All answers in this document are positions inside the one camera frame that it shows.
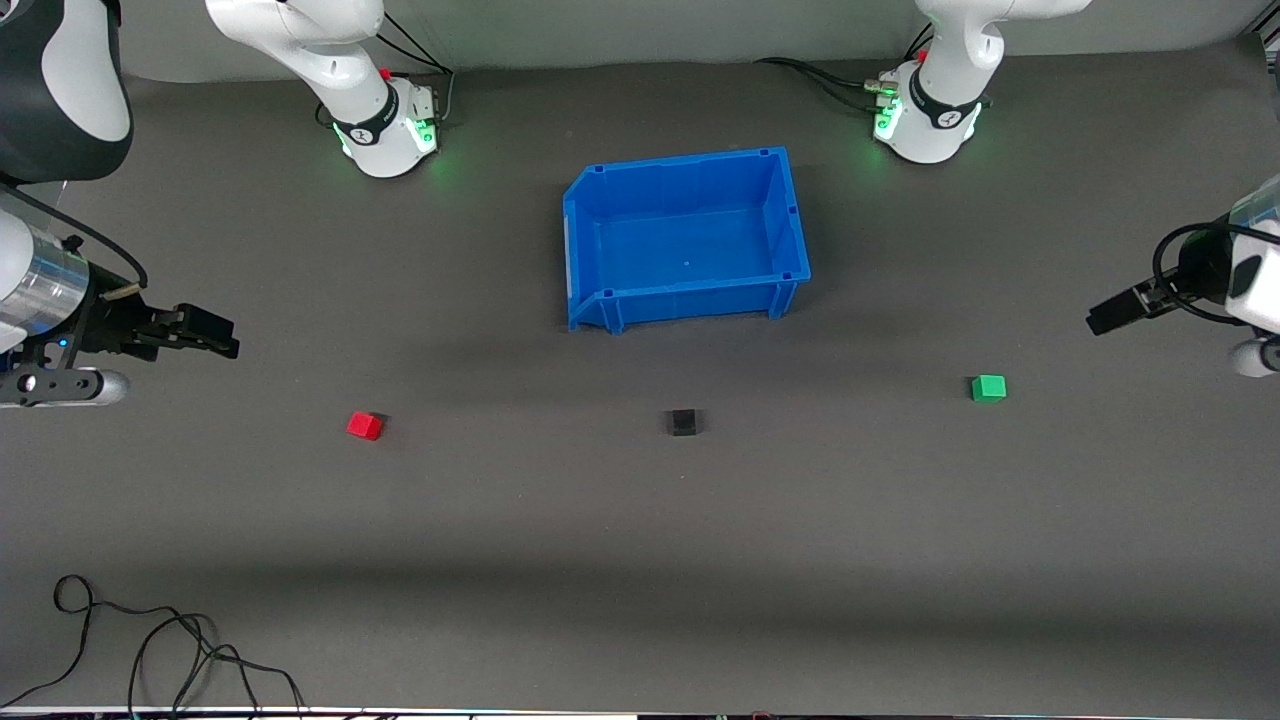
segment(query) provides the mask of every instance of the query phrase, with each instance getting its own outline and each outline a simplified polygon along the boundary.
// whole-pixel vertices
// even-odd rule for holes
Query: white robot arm
[[[915,0],[933,23],[928,58],[881,73],[899,92],[877,118],[874,137],[913,163],[941,163],[973,135],[979,99],[1005,58],[995,23],[1056,18],[1092,0]]]
[[[106,245],[137,272],[127,281],[81,256],[82,238],[54,237],[0,210],[0,407],[108,405],[124,397],[124,375],[77,368],[78,354],[150,361],[161,347],[225,357],[239,350],[229,320],[192,305],[147,306],[142,265],[19,190],[97,179],[124,161],[133,122],[120,83],[119,24],[119,0],[18,0],[0,18],[0,191]]]
[[[362,47],[378,35],[381,0],[205,0],[227,37],[301,77],[334,118],[343,151],[366,174],[407,173],[438,143],[435,96],[384,79]]]
[[[1179,238],[1178,264],[1164,256]],[[1280,176],[1247,195],[1212,223],[1184,225],[1156,246],[1146,279],[1089,311],[1093,334],[1185,310],[1215,323],[1249,328],[1253,338],[1230,352],[1231,368],[1261,378],[1280,373]],[[1221,305],[1217,314],[1193,305]]]

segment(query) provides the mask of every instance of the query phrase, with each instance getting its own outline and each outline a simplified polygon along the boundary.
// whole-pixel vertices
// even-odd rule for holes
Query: table surface
[[[1276,170],[1267,83],[1256,40],[1011,58],[915,167],[785,68],[476,72],[392,181],[302,83],[137,83],[128,161],[63,206],[243,351],[95,359],[125,402],[0,416],[0,687],[70,657],[74,571],[315,705],[1274,717],[1280,383],[1230,374],[1231,328],[1084,324]],[[772,145],[814,269],[788,316],[567,332],[584,167]],[[29,702],[122,703],[150,624],[102,615]],[[200,702],[243,701],[219,671]]]

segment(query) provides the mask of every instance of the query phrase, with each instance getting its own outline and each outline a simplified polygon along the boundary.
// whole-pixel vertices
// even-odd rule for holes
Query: blue plastic bin
[[[568,328],[768,311],[809,255],[782,147],[593,165],[564,193]]]

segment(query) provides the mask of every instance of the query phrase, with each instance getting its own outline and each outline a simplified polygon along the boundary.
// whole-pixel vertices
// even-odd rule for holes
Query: cable
[[[86,602],[83,607],[68,607],[63,602],[63,592],[67,584],[70,582],[79,583],[79,585],[84,589]],[[256,670],[259,673],[270,673],[283,676],[285,682],[289,684],[289,692],[293,696],[293,703],[294,707],[298,710],[300,715],[302,712],[302,707],[306,705],[306,701],[302,698],[302,691],[298,689],[298,684],[293,680],[293,676],[285,673],[284,670],[244,660],[243,657],[241,657],[239,651],[237,651],[236,647],[232,644],[228,643],[216,646],[212,644],[212,642],[209,641],[207,635],[205,635],[201,620],[209,623],[209,625],[212,625],[214,621],[210,616],[202,612],[179,612],[177,609],[168,605],[161,605],[147,610],[136,610],[132,607],[125,607],[123,605],[116,605],[106,600],[96,600],[93,597],[93,588],[88,584],[88,580],[86,580],[82,575],[63,575],[61,578],[59,578],[58,583],[54,584],[54,607],[59,612],[64,612],[67,615],[79,615],[82,612],[84,614],[84,623],[81,625],[79,646],[76,650],[76,657],[72,659],[70,665],[67,666],[67,670],[64,670],[61,675],[47,683],[42,683],[32,688],[28,688],[27,691],[23,691],[9,702],[0,705],[0,708],[9,707],[10,705],[20,702],[23,698],[37,691],[42,691],[45,688],[50,688],[52,685],[56,685],[58,683],[61,683],[76,670],[76,667],[81,662],[81,659],[84,657],[84,648],[88,644],[88,628],[93,619],[93,610],[97,607],[109,607],[124,615],[151,615],[154,612],[168,612],[170,615],[169,618],[163,620],[159,625],[152,628],[150,633],[147,633],[146,638],[142,641],[142,644],[138,647],[138,652],[133,657],[133,667],[129,673],[129,688],[127,698],[129,717],[134,717],[133,694],[137,680],[140,678],[140,671],[142,669],[142,660],[147,652],[147,647],[150,646],[151,641],[156,637],[156,634],[159,634],[161,630],[173,624],[179,625],[183,630],[187,632],[188,635],[192,637],[192,639],[196,641],[196,656],[192,660],[191,670],[187,673],[187,678],[183,682],[182,688],[174,696],[173,707],[170,712],[172,717],[177,717],[178,707],[182,705],[182,701],[186,700],[187,693],[191,691],[192,685],[195,685],[201,673],[209,669],[212,662],[227,662],[237,666],[237,669],[239,670],[241,682],[244,685],[244,694],[248,696],[250,703],[253,706],[255,711],[261,711],[262,706],[259,702],[256,693],[253,692],[252,684],[250,683],[248,670]]]
[[[401,26],[398,22],[396,22],[396,18],[393,18],[390,13],[383,13],[383,15],[387,17],[387,20],[389,23],[392,23],[393,26],[396,26],[396,29],[398,29],[401,32],[401,35],[403,35],[404,38],[408,40],[413,45],[413,47],[417,47],[419,51],[421,51],[422,55],[426,56],[428,64],[431,64],[431,65],[435,65],[436,68],[440,68],[442,72],[453,74],[453,70],[451,70],[449,68],[442,65],[439,60],[436,60],[434,56],[431,56],[431,54],[426,51],[426,47],[422,47],[421,42],[419,42],[417,40],[413,40],[413,36],[410,35],[404,29],[403,26]],[[387,42],[388,45],[390,45],[390,42],[387,38],[383,38],[383,42]]]
[[[457,79],[457,73],[449,73],[449,90],[444,94],[444,113],[440,114],[442,123],[449,119],[449,113],[453,111],[453,82]]]
[[[1276,17],[1276,13],[1280,13],[1280,8],[1272,8],[1270,13],[1267,13],[1262,19],[1256,22],[1253,24],[1253,32],[1262,32],[1262,28],[1267,27],[1267,23],[1270,23]]]
[[[756,63],[764,63],[767,65],[783,65],[787,68],[795,68],[803,73],[809,73],[820,77],[822,79],[838,85],[841,87],[847,87],[850,90],[861,90],[863,83],[859,81],[845,79],[837,74],[828,73],[827,70],[814,65],[813,63],[805,63],[804,60],[796,60],[794,58],[760,58]]]
[[[808,77],[809,79],[814,81],[814,83],[818,86],[818,88],[822,90],[823,92],[826,92],[831,99],[833,99],[835,101],[840,102],[841,105],[844,105],[846,108],[851,108],[854,110],[859,110],[859,111],[873,114],[873,115],[878,111],[877,108],[872,108],[869,105],[860,105],[858,102],[854,102],[849,97],[845,97],[844,95],[840,95],[838,92],[836,92],[836,88],[833,88],[829,85],[827,85],[827,83],[832,83],[836,87],[842,88],[842,90],[861,90],[863,88],[863,83],[861,82],[856,82],[856,81],[851,81],[851,79],[845,79],[845,78],[842,78],[840,76],[835,76],[832,73],[828,73],[827,70],[824,70],[822,68],[818,68],[818,67],[812,65],[809,63],[805,63],[803,60],[794,60],[791,58],[760,58],[759,60],[756,60],[756,63],[763,63],[763,64],[767,64],[767,65],[782,65],[785,68],[791,68],[794,70],[797,70],[800,74],[803,74],[803,76]]]
[[[932,23],[932,22],[928,22],[928,23],[924,23],[924,27],[923,27],[923,28],[920,28],[920,32],[918,32],[918,33],[915,35],[915,40],[913,40],[913,41],[911,41],[911,44],[910,44],[910,45],[908,45],[908,47],[906,47],[906,53],[902,53],[902,59],[904,59],[904,60],[910,60],[910,59],[911,59],[911,55],[915,55],[915,53],[916,53],[916,51],[918,51],[918,50],[919,50],[920,47],[924,47],[924,44],[925,44],[925,42],[928,42],[928,41],[931,41],[931,40],[933,40],[933,36],[932,36],[932,35],[931,35],[931,36],[928,36],[928,37],[924,37],[924,33],[929,32],[929,28],[932,28],[932,27],[933,27],[933,23]]]
[[[1202,310],[1192,305],[1190,302],[1184,300],[1180,295],[1178,295],[1178,292],[1174,290],[1174,284],[1169,282],[1169,278],[1165,277],[1165,252],[1169,251],[1169,246],[1172,245],[1175,240],[1178,240],[1184,234],[1201,231],[1230,232],[1235,234],[1243,234],[1247,237],[1261,240],[1263,242],[1270,242],[1271,245],[1276,246],[1280,246],[1280,236],[1275,236],[1268,232],[1260,231],[1257,228],[1251,228],[1248,225],[1234,225],[1230,223],[1192,223],[1189,225],[1183,225],[1175,229],[1174,232],[1166,234],[1158,243],[1156,243],[1156,251],[1152,254],[1151,269],[1156,279],[1156,287],[1158,287],[1161,292],[1164,292],[1169,297],[1170,302],[1181,307],[1183,310],[1187,310],[1192,315],[1196,315],[1197,318],[1208,320],[1211,323],[1221,323],[1224,325],[1236,325],[1236,327],[1248,325],[1248,323],[1245,323],[1239,318],[1233,318],[1230,315],[1220,315],[1217,313],[1210,313],[1208,310]]]
[[[390,47],[392,50],[394,50],[394,51],[399,53],[401,55],[404,55],[406,58],[408,58],[408,59],[411,59],[411,60],[415,60],[415,61],[417,61],[417,63],[422,63],[424,65],[430,65],[430,67],[433,67],[433,68],[435,68],[435,69],[440,70],[442,73],[449,73],[449,72],[452,72],[452,70],[447,70],[447,69],[444,69],[444,67],[443,67],[443,65],[440,65],[439,63],[435,63],[435,61],[433,61],[433,60],[428,60],[428,59],[425,59],[425,58],[420,58],[420,56],[417,56],[417,55],[415,55],[415,54],[410,53],[408,50],[404,50],[404,49],[403,49],[403,47],[401,47],[399,45],[396,45],[396,44],[394,44],[394,42],[392,42],[390,40],[387,40],[387,37],[385,37],[385,36],[384,36],[383,33],[378,33],[378,36],[376,36],[376,37],[378,37],[378,40],[381,40],[384,45],[387,45],[387,46],[388,46],[388,47]]]
[[[123,249],[119,245],[116,245],[114,240],[111,240],[111,238],[106,237],[105,234],[97,232],[96,229],[86,225],[84,223],[77,220],[76,218],[72,218],[70,215],[68,215],[68,214],[58,210],[56,208],[52,208],[50,205],[45,205],[40,200],[36,200],[35,197],[32,197],[32,196],[27,195],[26,192],[18,190],[17,187],[13,187],[13,186],[9,186],[9,184],[5,184],[5,183],[0,182],[0,191],[4,191],[6,193],[17,197],[18,200],[22,200],[27,205],[31,205],[32,208],[40,210],[41,213],[49,215],[50,218],[56,218],[56,219],[67,223],[68,225],[70,225],[70,227],[81,231],[82,233],[92,237],[93,240],[101,242],[102,246],[105,246],[111,252],[115,252],[122,260],[124,260],[125,263],[129,264],[131,268],[133,268],[133,272],[137,273],[137,275],[138,275],[138,281],[134,283],[138,290],[145,290],[147,287],[147,270],[142,266],[142,263],[138,263],[133,258],[133,255],[129,255],[129,252],[125,249]]]
[[[326,123],[323,119],[320,119],[320,110],[328,111],[328,108],[324,106],[324,102],[316,102],[316,111],[314,113],[316,124],[323,128],[333,127],[333,114],[332,113],[329,114],[329,122]]]

